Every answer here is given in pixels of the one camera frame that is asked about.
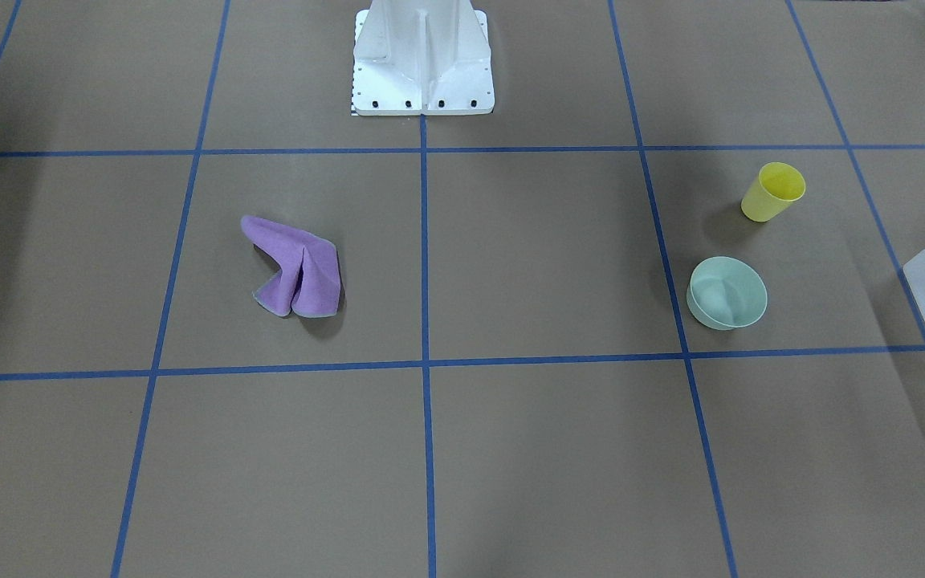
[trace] gray floor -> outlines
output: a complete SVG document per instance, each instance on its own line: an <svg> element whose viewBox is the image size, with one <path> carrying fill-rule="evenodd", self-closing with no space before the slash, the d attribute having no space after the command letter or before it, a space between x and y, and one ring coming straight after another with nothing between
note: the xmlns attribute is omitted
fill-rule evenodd
<svg viewBox="0 0 925 578"><path fill-rule="evenodd" d="M925 0L481 0L428 120L348 114L365 7L0 0L0 578L925 577Z"/></svg>

